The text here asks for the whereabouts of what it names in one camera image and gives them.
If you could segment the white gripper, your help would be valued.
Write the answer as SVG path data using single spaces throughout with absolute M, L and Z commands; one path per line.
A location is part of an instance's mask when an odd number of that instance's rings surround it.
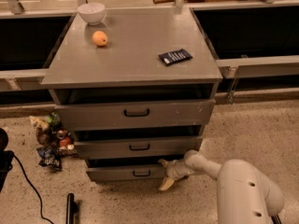
M 175 180 L 179 180 L 184 176 L 189 175 L 191 171 L 191 168 L 187 166 L 183 159 L 173 161 L 159 159 L 158 162 L 165 168 L 165 174 L 167 176 L 159 187 L 160 191 L 170 189 L 175 183 Z

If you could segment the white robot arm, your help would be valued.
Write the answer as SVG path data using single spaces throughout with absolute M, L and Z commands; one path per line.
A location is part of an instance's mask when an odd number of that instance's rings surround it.
M 159 190 L 170 189 L 185 176 L 205 173 L 217 181 L 218 224 L 282 224 L 281 188 L 247 161 L 232 159 L 223 164 L 189 150 L 180 160 L 160 159 L 165 169 Z

